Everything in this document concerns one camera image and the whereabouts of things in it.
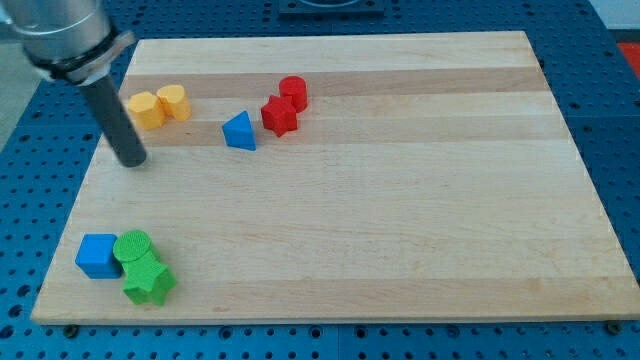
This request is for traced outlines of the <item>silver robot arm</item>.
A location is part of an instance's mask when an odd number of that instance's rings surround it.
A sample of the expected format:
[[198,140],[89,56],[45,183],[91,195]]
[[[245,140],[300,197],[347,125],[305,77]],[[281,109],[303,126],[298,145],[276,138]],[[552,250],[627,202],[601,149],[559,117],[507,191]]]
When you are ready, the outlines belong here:
[[133,32],[117,29],[101,0],[1,0],[1,12],[48,81],[92,84],[135,42]]

